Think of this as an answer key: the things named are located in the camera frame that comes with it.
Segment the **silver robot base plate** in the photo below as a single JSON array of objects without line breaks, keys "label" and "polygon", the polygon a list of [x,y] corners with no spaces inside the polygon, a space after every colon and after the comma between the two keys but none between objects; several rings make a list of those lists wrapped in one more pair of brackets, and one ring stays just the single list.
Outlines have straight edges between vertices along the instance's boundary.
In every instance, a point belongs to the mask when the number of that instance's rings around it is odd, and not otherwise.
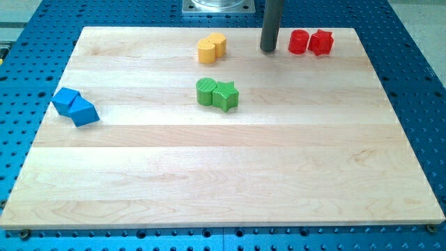
[{"label": "silver robot base plate", "polygon": [[255,13],[254,0],[182,0],[182,13]]}]

